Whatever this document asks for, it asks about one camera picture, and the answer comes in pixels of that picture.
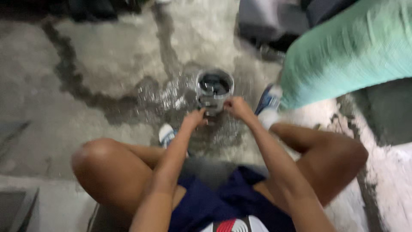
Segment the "concrete floor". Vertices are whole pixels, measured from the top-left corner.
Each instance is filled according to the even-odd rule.
[[[232,73],[235,94],[256,106],[266,84],[277,80],[281,66],[260,61],[235,36],[238,4],[238,0],[174,1],[140,15],[121,15],[111,23],[0,20],[0,128],[7,128],[6,134],[0,133],[0,173],[20,177],[2,177],[0,186],[36,177],[48,192],[48,183],[57,181],[67,185],[73,197],[55,202],[70,204],[80,197],[88,207],[70,213],[90,215],[94,204],[81,188],[73,187],[70,169],[70,155],[82,143],[111,137],[158,145],[159,127],[168,122],[177,128],[195,107],[193,75],[208,67]],[[373,94],[370,99],[376,99],[372,96],[379,96],[379,91]],[[326,208],[338,231],[410,231],[412,147],[376,142],[375,137],[382,136],[372,132],[365,111],[379,116],[385,107],[372,102],[376,107],[370,110],[370,99],[355,93],[284,112],[282,118],[356,137],[370,152],[364,175]],[[387,114],[375,118],[384,119],[377,120],[380,127],[375,128],[390,131],[385,141],[407,142],[392,136],[401,128],[385,130],[381,122],[391,121]],[[262,163],[247,128],[228,116],[218,126],[195,133],[190,149],[211,159]],[[43,212],[53,206],[45,207]],[[398,217],[400,210],[405,216]],[[49,220],[43,220],[42,231],[61,228],[45,223],[64,218],[52,219],[45,213],[44,217]],[[85,231],[84,222],[75,223],[76,218],[73,223],[82,226],[65,224],[64,231]]]

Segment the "navy blue shorts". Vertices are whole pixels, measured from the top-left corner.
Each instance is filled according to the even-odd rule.
[[[210,223],[248,215],[259,218],[271,232],[295,232],[292,219],[253,189],[264,179],[240,166],[216,192],[195,177],[179,180],[187,191],[172,212],[169,232],[200,231]]]

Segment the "hand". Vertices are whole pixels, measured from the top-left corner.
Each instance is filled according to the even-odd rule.
[[[235,118],[243,121],[255,116],[248,103],[242,97],[232,97],[226,100],[223,108]]]
[[[183,119],[182,127],[189,127],[194,130],[197,126],[206,125],[207,119],[203,118],[206,108],[200,110],[194,110],[186,115]]]

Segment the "knee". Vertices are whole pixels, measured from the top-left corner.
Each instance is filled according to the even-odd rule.
[[[109,138],[101,138],[84,143],[71,158],[71,165],[75,175],[90,170],[93,166],[105,162],[110,158],[118,146],[118,142]]]
[[[353,167],[362,168],[368,160],[369,153],[363,144],[357,140],[350,140],[346,144],[346,154],[351,160]]]

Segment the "red stripe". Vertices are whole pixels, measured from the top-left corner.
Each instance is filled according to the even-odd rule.
[[[231,232],[235,221],[236,219],[231,219],[221,222],[219,227],[216,229],[216,232]]]

